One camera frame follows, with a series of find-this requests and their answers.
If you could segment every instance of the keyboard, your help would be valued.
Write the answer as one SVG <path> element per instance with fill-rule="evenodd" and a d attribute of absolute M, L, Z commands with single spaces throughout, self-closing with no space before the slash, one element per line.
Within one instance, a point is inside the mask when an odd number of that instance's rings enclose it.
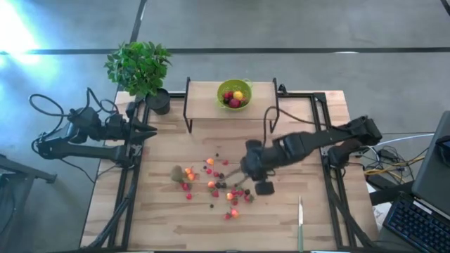
<path fill-rule="evenodd" d="M 450 221 L 409 195 L 392 204 L 383 226 L 422 252 L 450 253 Z"/>

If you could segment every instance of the green bowl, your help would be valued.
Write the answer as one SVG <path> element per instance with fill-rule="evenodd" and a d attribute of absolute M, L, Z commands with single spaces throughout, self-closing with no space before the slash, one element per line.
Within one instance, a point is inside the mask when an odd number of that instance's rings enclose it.
<path fill-rule="evenodd" d="M 239 107 L 239 108 L 230 108 L 228 105 L 224 104 L 224 93 L 227 91 L 240 91 L 244 95 L 244 98 L 247 99 L 247 104 Z M 220 84 L 219 88 L 217 89 L 217 100 L 219 101 L 221 108 L 227 108 L 229 110 L 233 111 L 239 111 L 247 107 L 247 105 L 250 103 L 252 99 L 252 88 L 248 83 L 244 80 L 239 79 L 230 79 L 222 84 Z"/>

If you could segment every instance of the yellow lemon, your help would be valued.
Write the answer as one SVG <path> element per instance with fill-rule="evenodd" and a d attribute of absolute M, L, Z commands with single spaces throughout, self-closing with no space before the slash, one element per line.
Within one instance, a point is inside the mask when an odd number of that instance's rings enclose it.
<path fill-rule="evenodd" d="M 241 101 L 244 98 L 244 95 L 240 91 L 234 91 L 233 98 Z"/>

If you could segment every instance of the green leaves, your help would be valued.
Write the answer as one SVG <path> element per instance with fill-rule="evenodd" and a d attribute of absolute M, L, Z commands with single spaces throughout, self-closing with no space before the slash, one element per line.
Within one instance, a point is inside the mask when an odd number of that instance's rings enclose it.
<path fill-rule="evenodd" d="M 161 44 L 133 42 L 119 45 L 118 51 L 107 55 L 104 67 L 108 69 L 108 79 L 122 85 L 130 95 L 155 96 L 167 75 L 167 64 L 172 65 L 167 59 L 170 56 Z"/>

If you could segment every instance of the sunlight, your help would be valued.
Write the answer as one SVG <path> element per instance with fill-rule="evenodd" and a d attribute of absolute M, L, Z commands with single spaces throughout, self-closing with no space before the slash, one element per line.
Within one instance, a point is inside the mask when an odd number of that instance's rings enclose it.
<path fill-rule="evenodd" d="M 0 0 L 0 35 L 0 50 L 10 53 L 24 64 L 35 64 L 39 61 L 39 56 L 23 54 L 39 46 L 9 0 Z"/>

